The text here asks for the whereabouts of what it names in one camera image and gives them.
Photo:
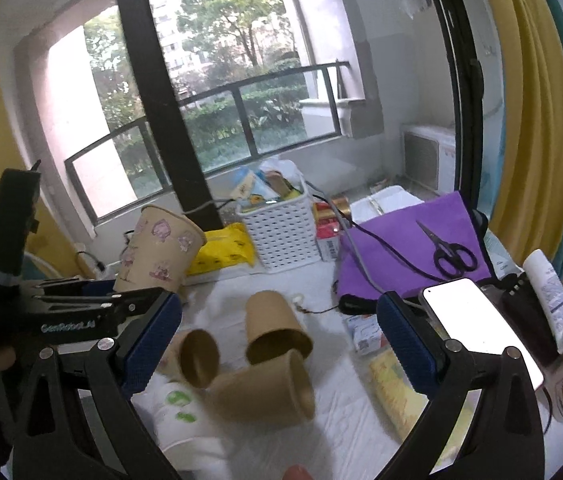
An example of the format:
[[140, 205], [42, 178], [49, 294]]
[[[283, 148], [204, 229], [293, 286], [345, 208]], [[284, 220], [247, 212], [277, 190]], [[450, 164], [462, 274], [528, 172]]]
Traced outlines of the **brown patterned paper cup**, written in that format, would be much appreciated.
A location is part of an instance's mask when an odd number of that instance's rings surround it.
[[190, 219], [161, 207], [145, 206], [122, 252], [114, 291], [161, 287], [177, 292], [206, 243], [206, 234]]

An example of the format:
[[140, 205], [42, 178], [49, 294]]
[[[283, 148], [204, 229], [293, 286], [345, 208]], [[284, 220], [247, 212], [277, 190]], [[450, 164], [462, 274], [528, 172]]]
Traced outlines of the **white paper cup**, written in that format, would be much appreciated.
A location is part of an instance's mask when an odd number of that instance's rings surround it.
[[157, 380], [131, 401], [174, 469], [203, 471], [233, 454], [234, 443], [204, 404], [200, 391], [182, 382]]

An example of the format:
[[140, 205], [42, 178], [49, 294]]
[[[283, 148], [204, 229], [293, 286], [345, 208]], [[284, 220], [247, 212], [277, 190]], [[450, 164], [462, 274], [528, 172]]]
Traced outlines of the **brown patterned cup front-left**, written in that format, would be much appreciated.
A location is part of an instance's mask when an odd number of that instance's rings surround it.
[[220, 352], [206, 330], [177, 332], [158, 363], [157, 370], [175, 382], [196, 389], [208, 388], [219, 374]]

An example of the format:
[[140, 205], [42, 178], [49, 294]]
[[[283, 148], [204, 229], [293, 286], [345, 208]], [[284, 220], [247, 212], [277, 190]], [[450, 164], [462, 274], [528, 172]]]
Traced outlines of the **plain brown cup front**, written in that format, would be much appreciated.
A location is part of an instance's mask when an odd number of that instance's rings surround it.
[[315, 393], [298, 350], [216, 377], [208, 390], [216, 415], [239, 424], [295, 426], [315, 416]]

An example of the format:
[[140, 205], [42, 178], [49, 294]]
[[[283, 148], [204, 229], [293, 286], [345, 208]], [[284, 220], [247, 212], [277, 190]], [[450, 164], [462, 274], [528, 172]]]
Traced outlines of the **plain brown cup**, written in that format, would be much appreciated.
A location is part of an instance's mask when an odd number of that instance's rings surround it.
[[313, 340], [293, 313], [287, 299], [275, 290], [262, 290], [246, 303], [246, 357], [256, 365], [297, 350], [303, 359], [313, 351]]
[[315, 393], [298, 350], [216, 377], [208, 390], [216, 415], [239, 424], [295, 426], [315, 416]]

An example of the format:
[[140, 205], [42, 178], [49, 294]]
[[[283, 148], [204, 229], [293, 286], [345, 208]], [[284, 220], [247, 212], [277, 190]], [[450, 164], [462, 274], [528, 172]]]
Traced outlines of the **plain brown cup back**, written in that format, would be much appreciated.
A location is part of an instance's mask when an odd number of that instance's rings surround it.
[[275, 290], [262, 290], [246, 303], [246, 357], [256, 365], [297, 350], [303, 359], [313, 351], [313, 340], [293, 313], [287, 299]]

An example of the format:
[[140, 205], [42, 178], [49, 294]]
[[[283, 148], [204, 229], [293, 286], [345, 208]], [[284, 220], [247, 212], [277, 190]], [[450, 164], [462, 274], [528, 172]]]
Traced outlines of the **yellow tissue pack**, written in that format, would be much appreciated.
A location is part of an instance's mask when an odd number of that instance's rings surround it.
[[[369, 371], [376, 396], [400, 441], [404, 442], [415, 427], [419, 416], [425, 411], [428, 399], [413, 389], [390, 348], [370, 361]], [[475, 403], [467, 398], [455, 422], [451, 437], [433, 468], [434, 471], [454, 462], [467, 436], [473, 413], [475, 413]]]

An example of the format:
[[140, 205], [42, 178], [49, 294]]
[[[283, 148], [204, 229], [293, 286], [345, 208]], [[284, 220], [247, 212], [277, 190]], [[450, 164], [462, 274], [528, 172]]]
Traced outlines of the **smartphone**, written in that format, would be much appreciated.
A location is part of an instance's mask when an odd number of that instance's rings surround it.
[[517, 348], [527, 366], [534, 390], [543, 386], [544, 374], [522, 340], [485, 293], [469, 278], [427, 287], [419, 294], [447, 336], [472, 352], [501, 354]]

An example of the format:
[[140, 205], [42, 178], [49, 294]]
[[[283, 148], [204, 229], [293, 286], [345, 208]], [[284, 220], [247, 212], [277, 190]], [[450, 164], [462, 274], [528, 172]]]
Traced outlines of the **black scissors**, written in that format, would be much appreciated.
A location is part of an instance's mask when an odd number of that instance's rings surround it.
[[423, 222], [417, 221], [417, 226], [431, 240], [434, 246], [434, 266], [445, 278], [455, 280], [455, 278], [462, 278], [465, 274], [478, 269], [478, 258], [469, 248], [459, 243], [442, 240]]

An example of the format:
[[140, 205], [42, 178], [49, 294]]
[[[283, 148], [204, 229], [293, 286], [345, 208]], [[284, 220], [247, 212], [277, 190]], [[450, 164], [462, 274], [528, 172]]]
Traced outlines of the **purple cloth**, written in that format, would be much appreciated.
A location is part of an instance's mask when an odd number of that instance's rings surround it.
[[[437, 240], [460, 244], [467, 270], [434, 262]], [[423, 289], [470, 278], [483, 283], [495, 277], [483, 236], [463, 197], [457, 192], [396, 209], [352, 226], [341, 235], [337, 296], [376, 300], [383, 292], [404, 299]]]

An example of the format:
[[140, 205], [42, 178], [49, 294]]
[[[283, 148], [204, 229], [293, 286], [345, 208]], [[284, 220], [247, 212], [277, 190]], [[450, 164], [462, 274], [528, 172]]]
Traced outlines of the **yellow curtain right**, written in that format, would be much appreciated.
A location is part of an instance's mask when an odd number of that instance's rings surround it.
[[491, 226], [517, 263], [563, 235], [563, 47], [546, 0], [489, 0], [504, 64], [505, 155]]

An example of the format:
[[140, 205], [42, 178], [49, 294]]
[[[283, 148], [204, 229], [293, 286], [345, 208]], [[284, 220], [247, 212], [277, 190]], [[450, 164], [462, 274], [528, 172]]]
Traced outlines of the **yellow snack bag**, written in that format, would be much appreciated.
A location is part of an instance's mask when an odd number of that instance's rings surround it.
[[187, 270], [188, 276], [216, 272], [230, 266], [256, 263], [256, 250], [251, 238], [240, 222], [234, 222], [223, 229], [206, 232], [207, 243], [199, 249]]

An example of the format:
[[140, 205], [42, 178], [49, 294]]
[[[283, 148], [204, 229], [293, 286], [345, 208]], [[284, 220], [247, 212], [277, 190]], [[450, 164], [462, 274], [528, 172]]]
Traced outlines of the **outdoor white ac unit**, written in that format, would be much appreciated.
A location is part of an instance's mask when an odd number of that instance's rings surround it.
[[405, 177], [438, 195], [455, 190], [455, 131], [435, 125], [402, 127]]

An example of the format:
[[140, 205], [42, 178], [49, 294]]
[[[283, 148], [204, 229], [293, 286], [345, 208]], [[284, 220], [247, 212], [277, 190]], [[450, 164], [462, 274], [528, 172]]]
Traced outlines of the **white plastic basket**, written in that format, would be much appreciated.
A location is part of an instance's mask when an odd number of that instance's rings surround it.
[[236, 214], [246, 226], [260, 263], [268, 273], [278, 273], [321, 260], [316, 243], [313, 202], [303, 177], [300, 194], [290, 200], [244, 209]]

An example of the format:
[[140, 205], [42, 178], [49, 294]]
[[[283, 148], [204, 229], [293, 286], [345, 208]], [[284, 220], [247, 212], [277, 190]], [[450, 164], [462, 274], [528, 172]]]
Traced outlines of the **black window frame post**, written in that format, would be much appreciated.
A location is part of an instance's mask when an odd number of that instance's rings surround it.
[[117, 0], [134, 78], [163, 166], [186, 216], [200, 229], [223, 226], [176, 99], [149, 0]]

